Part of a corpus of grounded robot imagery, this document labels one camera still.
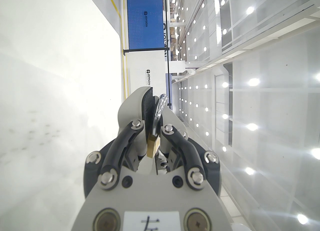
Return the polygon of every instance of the screw head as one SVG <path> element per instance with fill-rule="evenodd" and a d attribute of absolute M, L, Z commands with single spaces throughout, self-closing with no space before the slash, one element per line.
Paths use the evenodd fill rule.
<path fill-rule="evenodd" d="M 215 154 L 213 152 L 209 152 L 207 154 L 207 158 L 210 162 L 214 163 L 217 161 L 217 157 L 215 156 Z"/>
<path fill-rule="evenodd" d="M 111 183 L 113 181 L 113 175 L 109 172 L 105 172 L 101 176 L 101 183 L 104 185 L 107 185 L 108 183 Z"/>
<path fill-rule="evenodd" d="M 173 127 L 171 125 L 166 125 L 164 127 L 164 130 L 169 133 L 169 132 L 171 132 L 173 130 Z"/>
<path fill-rule="evenodd" d="M 91 152 L 87 158 L 86 158 L 86 163 L 99 163 L 100 162 L 100 159 L 101 159 L 101 154 L 99 151 L 93 151 Z"/>
<path fill-rule="evenodd" d="M 134 121 L 132 121 L 132 125 L 134 126 L 134 127 L 138 127 L 138 126 L 140 126 L 140 124 L 141 124 L 141 122 L 140 122 L 140 120 L 134 120 Z"/>
<path fill-rule="evenodd" d="M 194 172 L 191 177 L 194 183 L 196 184 L 203 183 L 203 175 L 201 172 Z"/>

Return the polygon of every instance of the yellow floor line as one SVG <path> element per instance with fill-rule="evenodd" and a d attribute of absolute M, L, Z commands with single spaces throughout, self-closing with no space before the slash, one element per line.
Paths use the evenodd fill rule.
<path fill-rule="evenodd" d="M 124 45 L 127 49 L 127 39 L 126 39 L 126 16 L 125 16 L 125 0 L 123 0 L 123 23 L 124 23 Z M 128 80 L 128 61 L 127 56 L 125 57 L 126 71 L 127 71 L 127 92 L 129 96 L 129 80 Z"/>
<path fill-rule="evenodd" d="M 120 44 L 121 44 L 121 60 L 122 60 L 122 72 L 123 72 L 123 89 L 124 89 L 124 99 L 127 99 L 126 97 L 126 83 L 125 83 L 125 62 L 124 62 L 124 55 L 123 55 L 123 36 L 122 36 L 122 19 L 121 19 L 121 14 L 113 0 L 110 0 L 111 3 L 113 4 L 114 9 L 119 15 L 120 18 L 120 32 L 121 32 L 121 37 L 120 37 Z M 127 74 L 128 74 L 128 65 L 127 65 L 127 58 L 126 58 L 126 68 L 127 68 Z M 128 88 L 128 96 L 129 96 L 129 87 L 128 87 L 128 75 L 127 75 L 127 88 Z"/>

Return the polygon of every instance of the gray robot arm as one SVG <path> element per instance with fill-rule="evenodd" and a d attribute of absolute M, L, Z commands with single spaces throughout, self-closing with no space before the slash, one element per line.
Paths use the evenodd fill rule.
<path fill-rule="evenodd" d="M 217 155 L 190 139 L 163 102 L 141 87 L 122 104 L 117 138 L 86 159 L 86 200 L 73 231 L 232 230 L 218 199 Z M 140 174 L 150 134 L 160 137 L 155 172 Z"/>

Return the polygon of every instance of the blue display board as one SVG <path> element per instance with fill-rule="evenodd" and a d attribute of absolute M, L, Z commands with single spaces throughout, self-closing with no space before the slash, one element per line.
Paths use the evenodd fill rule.
<path fill-rule="evenodd" d="M 127 0 L 129 49 L 164 48 L 162 0 Z"/>

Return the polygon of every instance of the joyson logo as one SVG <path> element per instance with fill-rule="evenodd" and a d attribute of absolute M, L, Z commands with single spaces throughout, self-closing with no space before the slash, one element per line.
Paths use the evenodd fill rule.
<path fill-rule="evenodd" d="M 143 14 L 144 14 L 144 17 L 145 17 L 145 27 L 147 28 L 148 27 L 148 12 L 145 11 Z"/>
<path fill-rule="evenodd" d="M 145 80 L 146 80 L 146 84 L 147 84 L 147 86 L 151 86 L 151 81 L 150 81 L 150 70 L 146 70 L 146 71 L 145 71 Z"/>

